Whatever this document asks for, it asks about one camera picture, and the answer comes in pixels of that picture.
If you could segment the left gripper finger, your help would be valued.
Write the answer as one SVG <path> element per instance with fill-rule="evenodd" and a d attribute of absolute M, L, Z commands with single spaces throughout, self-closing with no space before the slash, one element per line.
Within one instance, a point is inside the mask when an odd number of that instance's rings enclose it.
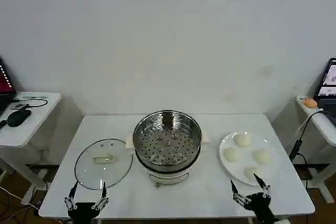
<path fill-rule="evenodd" d="M 77 209 L 77 205 L 74 201 L 74 197 L 76 194 L 76 190 L 77 190 L 77 186 L 78 186 L 78 182 L 76 182 L 74 184 L 74 186 L 71 188 L 69 195 L 67 197 L 64 198 L 64 203 L 67 207 L 68 210 L 75 210 Z"/>
<path fill-rule="evenodd" d="M 107 197 L 107 188 L 106 188 L 106 182 L 103 182 L 102 184 L 102 193 L 100 200 L 95 203 L 91 209 L 92 210 L 103 210 L 105 206 L 108 204 L 109 198 Z"/>

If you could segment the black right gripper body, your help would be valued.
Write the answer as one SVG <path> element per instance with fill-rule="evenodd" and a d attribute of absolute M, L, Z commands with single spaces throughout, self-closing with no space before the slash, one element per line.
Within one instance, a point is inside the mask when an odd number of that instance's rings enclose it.
<path fill-rule="evenodd" d="M 253 211 L 259 223 L 275 223 L 277 217 L 269 208 L 270 196 L 264 193 L 255 193 L 246 196 L 249 201 L 244 204 L 246 210 Z"/>

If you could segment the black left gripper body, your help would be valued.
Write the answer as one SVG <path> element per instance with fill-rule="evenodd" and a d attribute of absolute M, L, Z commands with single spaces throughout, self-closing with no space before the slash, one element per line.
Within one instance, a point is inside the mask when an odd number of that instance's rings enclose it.
<path fill-rule="evenodd" d="M 68 216 L 72 221 L 92 221 L 100 214 L 100 209 L 93 208 L 94 205 L 94 202 L 78 202 L 76 209 L 68 210 Z"/>

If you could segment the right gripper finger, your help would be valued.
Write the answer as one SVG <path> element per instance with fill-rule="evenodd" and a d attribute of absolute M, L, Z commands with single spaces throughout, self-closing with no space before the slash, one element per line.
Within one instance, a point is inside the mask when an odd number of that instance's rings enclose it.
<path fill-rule="evenodd" d="M 254 173 L 254 177 L 262 188 L 262 192 L 254 194 L 254 199 L 267 199 L 271 198 L 270 196 L 270 185 L 267 185 L 262 178 L 260 178 L 257 174 Z"/>
<path fill-rule="evenodd" d="M 244 195 L 241 195 L 238 192 L 238 189 L 236 188 L 234 182 L 232 180 L 230 180 L 230 184 L 231 184 L 231 189 L 232 189 L 232 194 L 233 194 L 233 200 L 238 203 L 240 206 L 246 208 L 246 206 L 248 206 L 251 202 L 251 200 L 249 198 L 247 198 Z"/>

